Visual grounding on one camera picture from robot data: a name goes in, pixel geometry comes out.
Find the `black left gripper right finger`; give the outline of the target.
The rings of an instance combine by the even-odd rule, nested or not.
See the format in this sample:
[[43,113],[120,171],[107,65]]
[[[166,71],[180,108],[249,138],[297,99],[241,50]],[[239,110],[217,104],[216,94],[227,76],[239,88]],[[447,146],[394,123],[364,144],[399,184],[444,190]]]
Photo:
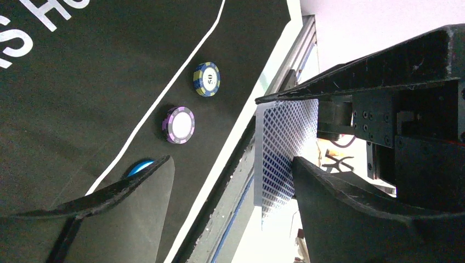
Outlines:
[[464,214],[403,204],[353,173],[292,161],[311,262],[464,262]]

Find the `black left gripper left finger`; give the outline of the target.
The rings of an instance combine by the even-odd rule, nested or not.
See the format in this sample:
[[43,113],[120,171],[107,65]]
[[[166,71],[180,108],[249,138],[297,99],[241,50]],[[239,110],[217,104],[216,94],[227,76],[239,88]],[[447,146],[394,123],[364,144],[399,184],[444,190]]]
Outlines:
[[1,262],[155,262],[175,175],[171,156],[52,210],[1,217]]

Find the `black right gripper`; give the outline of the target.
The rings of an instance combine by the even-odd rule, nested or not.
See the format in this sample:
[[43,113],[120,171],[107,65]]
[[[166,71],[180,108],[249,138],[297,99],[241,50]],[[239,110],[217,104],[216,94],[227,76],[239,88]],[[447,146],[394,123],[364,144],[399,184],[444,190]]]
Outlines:
[[317,135],[368,144],[369,176],[396,187],[406,204],[464,210],[464,24],[446,25],[353,60],[256,104],[319,101]]

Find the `blue round button chip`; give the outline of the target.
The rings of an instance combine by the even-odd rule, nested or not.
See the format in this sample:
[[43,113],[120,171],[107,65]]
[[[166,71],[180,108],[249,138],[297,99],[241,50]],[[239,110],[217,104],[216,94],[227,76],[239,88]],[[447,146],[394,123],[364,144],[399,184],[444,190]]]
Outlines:
[[151,165],[154,162],[153,159],[142,159],[134,163],[131,167],[128,168],[125,173],[125,177],[130,177],[141,170],[145,169],[147,166]]

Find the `blue card deck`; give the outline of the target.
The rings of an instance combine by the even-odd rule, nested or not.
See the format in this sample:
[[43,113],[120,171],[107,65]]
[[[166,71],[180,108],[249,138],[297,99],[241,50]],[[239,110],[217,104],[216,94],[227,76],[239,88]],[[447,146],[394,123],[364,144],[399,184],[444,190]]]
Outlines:
[[315,153],[318,106],[316,99],[257,106],[254,205],[261,208],[262,228],[271,225],[295,195],[294,157],[309,159]]

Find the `purple chip bottom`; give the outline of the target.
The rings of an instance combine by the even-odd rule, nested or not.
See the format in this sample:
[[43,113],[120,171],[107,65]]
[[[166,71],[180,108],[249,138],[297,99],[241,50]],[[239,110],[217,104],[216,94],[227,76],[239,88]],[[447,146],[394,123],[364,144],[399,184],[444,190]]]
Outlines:
[[185,106],[177,106],[168,110],[162,122],[162,132],[166,140],[172,144],[184,144],[194,134],[195,117]]

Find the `blue yellow chip bottom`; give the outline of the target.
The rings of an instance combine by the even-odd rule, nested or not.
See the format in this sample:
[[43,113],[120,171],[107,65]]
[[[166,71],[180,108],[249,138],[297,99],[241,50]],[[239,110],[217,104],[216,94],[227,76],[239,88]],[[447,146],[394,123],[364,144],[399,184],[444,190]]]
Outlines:
[[219,68],[213,62],[204,62],[194,70],[193,84],[195,91],[203,97],[214,96],[220,87]]

